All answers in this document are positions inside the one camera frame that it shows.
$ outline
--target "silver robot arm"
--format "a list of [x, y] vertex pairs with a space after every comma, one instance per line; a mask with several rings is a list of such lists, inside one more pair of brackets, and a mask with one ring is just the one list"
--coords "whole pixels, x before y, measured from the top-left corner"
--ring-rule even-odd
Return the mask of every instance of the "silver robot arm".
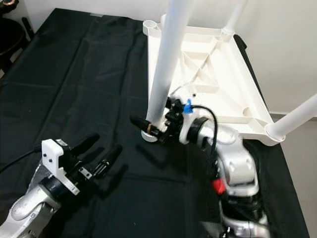
[[42, 185], [19, 198], [0, 227], [0, 238], [36, 238], [60, 208]]
[[61, 139], [42, 141], [42, 164], [50, 171], [31, 191], [19, 198], [0, 226], [0, 238], [37, 238], [69, 195], [77, 195], [79, 187], [92, 179], [102, 179], [122, 151], [115, 146], [89, 171], [77, 156], [85, 153], [99, 135], [87, 136], [70, 148]]
[[[197, 133], [197, 145], [203, 148], [204, 141], [212, 145], [213, 132], [213, 122], [207, 120]], [[259, 201], [256, 165], [235, 130], [218, 127], [217, 152], [218, 179], [224, 186], [218, 190], [222, 225], [237, 237], [269, 238], [267, 216]]]
[[[165, 114], [164, 131], [137, 116], [130, 117], [131, 122], [161, 143], [179, 140], [183, 144], [197, 144], [201, 149], [207, 143], [212, 146], [214, 121], [192, 110], [205, 109], [213, 114], [210, 109], [190, 105], [190, 102], [182, 104], [181, 100], [171, 98], [166, 107], [169, 111]], [[254, 159], [235, 130], [221, 125], [217, 130], [218, 158], [214, 162], [217, 171], [212, 183], [219, 195], [220, 217], [225, 230], [221, 237], [269, 238]]]

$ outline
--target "white wall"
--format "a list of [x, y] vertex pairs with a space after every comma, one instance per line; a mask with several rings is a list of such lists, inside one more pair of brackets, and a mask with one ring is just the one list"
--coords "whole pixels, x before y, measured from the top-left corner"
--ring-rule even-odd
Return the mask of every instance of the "white wall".
[[[232, 0], [196, 0], [189, 25], [221, 28]], [[27, 0], [9, 17], [29, 16], [37, 30], [55, 7], [134, 19], [159, 17], [167, 0]], [[317, 92], [317, 1], [250, 0], [237, 33], [271, 112], [287, 113]]]

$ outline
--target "white bracket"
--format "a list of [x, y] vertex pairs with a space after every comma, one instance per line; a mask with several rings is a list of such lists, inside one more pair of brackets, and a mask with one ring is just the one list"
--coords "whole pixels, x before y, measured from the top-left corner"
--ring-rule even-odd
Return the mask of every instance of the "white bracket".
[[58, 159], [64, 154], [63, 148], [52, 139], [42, 141], [42, 163], [65, 187], [74, 195], [79, 189], [65, 176], [63, 167], [59, 167]]

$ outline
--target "black cloth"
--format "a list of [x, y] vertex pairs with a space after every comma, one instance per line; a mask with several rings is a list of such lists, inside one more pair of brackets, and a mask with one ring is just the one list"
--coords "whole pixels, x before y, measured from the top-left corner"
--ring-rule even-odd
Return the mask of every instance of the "black cloth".
[[[4, 76], [0, 91], [1, 166], [42, 139], [74, 145], [101, 135], [98, 160], [114, 144], [123, 152], [99, 181], [54, 215], [44, 237], [206, 237], [198, 221], [218, 220], [206, 179], [208, 156], [195, 145], [145, 142], [129, 120], [145, 116], [147, 37], [142, 22], [55, 9]], [[280, 145], [246, 141], [260, 166], [261, 192], [276, 237], [309, 237]], [[0, 222], [22, 196], [39, 161], [31, 156], [0, 175]]]

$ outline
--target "white plastic tube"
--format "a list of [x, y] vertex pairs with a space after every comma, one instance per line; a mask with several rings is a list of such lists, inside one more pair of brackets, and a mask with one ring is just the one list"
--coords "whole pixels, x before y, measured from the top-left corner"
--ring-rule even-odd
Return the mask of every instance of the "white plastic tube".
[[147, 120], [160, 127], [193, 0], [172, 0], [164, 22]]
[[231, 13], [231, 16], [229, 17], [229, 20], [227, 21], [226, 26], [222, 29], [222, 32], [226, 35], [233, 35], [234, 34], [234, 28], [236, 26], [237, 21], [239, 20], [245, 6], [247, 5], [248, 0], [236, 0], [236, 4], [234, 6], [234, 9]]
[[281, 118], [276, 123], [266, 125], [265, 129], [273, 139], [281, 141], [285, 135], [317, 115], [317, 94]]
[[164, 29], [165, 20], [166, 20], [166, 14], [160, 17], [160, 25], [161, 25], [162, 31]]

